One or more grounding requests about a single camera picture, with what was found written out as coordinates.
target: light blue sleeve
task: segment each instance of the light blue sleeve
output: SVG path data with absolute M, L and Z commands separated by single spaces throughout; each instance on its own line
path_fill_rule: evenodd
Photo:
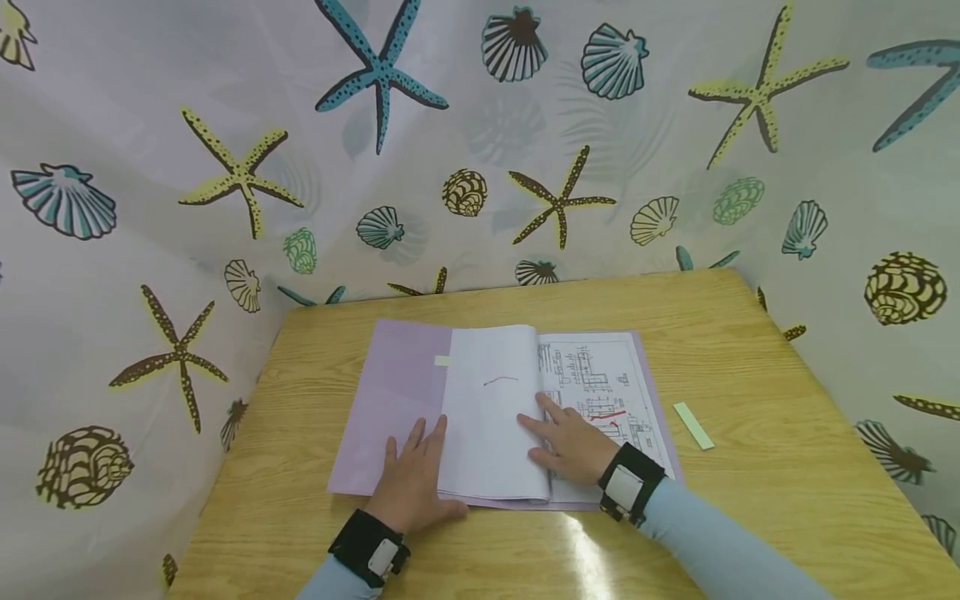
M 383 588 L 371 588 L 332 555 L 313 573 L 297 600 L 371 600 Z
M 820 584 L 672 479 L 657 486 L 640 532 L 673 554 L 711 600 L 821 600 Z

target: black wrist strap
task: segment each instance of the black wrist strap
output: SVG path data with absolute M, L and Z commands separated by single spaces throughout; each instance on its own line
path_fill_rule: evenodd
M 403 545 L 403 536 L 384 525 L 375 516 L 360 509 L 353 512 L 327 552 L 353 571 L 357 577 L 367 582 L 371 588 L 383 588 L 386 583 L 386 574 L 381 577 L 381 573 L 371 571 L 370 562 L 373 553 L 384 540 L 389 540 L 397 546 L 390 572 L 398 575 L 410 558 L 410 549 Z
M 620 506 L 607 495 L 607 486 L 610 484 L 617 467 L 624 467 L 642 482 L 639 493 L 629 506 Z M 650 501 L 650 496 L 653 495 L 664 477 L 666 477 L 666 471 L 652 458 L 630 444 L 620 446 L 613 460 L 607 466 L 607 470 L 604 471 L 603 476 L 597 482 L 600 484 L 600 489 L 604 491 L 603 498 L 600 500 L 600 510 L 616 520 L 620 520 L 624 514 L 627 514 L 630 523 L 639 526 L 646 520 L 643 511 L 647 507 L 647 502 Z

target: wooden table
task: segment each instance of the wooden table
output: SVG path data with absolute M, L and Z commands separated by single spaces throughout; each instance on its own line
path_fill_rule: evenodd
M 751 290 L 709 270 L 294 310 L 171 598 L 293 598 L 326 557 L 363 504 L 324 488 L 379 318 L 636 329 L 692 490 L 838 598 L 960 597 L 960 572 Z M 694 443 L 681 401 L 714 449 Z M 474 509 L 409 545 L 385 598 L 702 597 L 664 550 L 599 513 Z

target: white page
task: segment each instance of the white page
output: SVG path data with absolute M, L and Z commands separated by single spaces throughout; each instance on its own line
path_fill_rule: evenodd
M 630 333 L 546 333 L 538 338 L 543 390 L 572 407 L 609 438 L 629 442 L 674 477 L 663 432 Z M 553 474 L 551 500 L 599 502 L 596 486 L 574 485 Z
M 446 368 L 441 492 L 488 499 L 550 497 L 549 477 L 527 458 L 540 440 L 516 422 L 540 413 L 537 331 L 529 325 L 454 329 Z

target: printed curtain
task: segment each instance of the printed curtain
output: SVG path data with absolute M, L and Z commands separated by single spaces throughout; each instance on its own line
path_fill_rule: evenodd
M 722 266 L 956 558 L 958 24 L 0 0 L 0 596 L 160 596 L 291 308 Z

